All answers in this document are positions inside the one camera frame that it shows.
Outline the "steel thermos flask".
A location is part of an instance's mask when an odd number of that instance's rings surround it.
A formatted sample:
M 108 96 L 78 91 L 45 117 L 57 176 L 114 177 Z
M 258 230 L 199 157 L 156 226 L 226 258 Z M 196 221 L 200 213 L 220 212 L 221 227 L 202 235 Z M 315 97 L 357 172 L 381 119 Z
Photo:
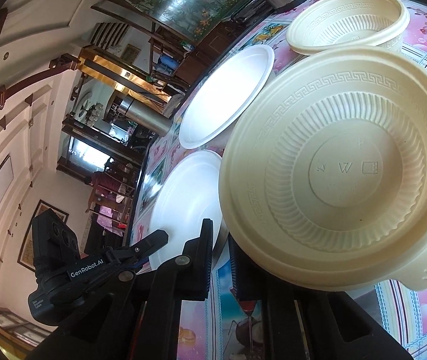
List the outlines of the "steel thermos flask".
M 172 120 L 130 96 L 122 99 L 119 112 L 127 119 L 148 128 L 160 137 L 166 136 L 173 125 Z

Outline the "large cream plastic bowl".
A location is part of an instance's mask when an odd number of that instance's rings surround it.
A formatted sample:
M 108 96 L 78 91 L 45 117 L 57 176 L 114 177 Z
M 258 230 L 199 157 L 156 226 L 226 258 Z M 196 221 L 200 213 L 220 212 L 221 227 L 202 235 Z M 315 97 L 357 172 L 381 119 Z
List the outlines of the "large cream plastic bowl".
M 427 70 L 372 46 L 292 65 L 235 125 L 219 195 L 237 244 L 285 281 L 427 289 Z

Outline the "white foam plate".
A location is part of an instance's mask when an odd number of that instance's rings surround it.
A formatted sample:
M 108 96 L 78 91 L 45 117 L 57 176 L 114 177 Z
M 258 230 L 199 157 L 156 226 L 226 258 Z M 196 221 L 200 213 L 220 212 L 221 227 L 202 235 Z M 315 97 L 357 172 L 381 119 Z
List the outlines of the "white foam plate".
M 275 77 L 274 50 L 250 46 L 232 55 L 203 83 L 185 111 L 179 142 L 187 150 L 225 146 L 237 119 Z
M 180 255 L 186 242 L 200 235 L 204 219 L 213 222 L 212 262 L 220 258 L 228 233 L 218 193 L 220 167 L 219 154 L 199 150 L 184 158 L 167 177 L 148 228 L 149 233 L 161 229 L 169 235 L 167 245 L 149 257 L 153 271 Z

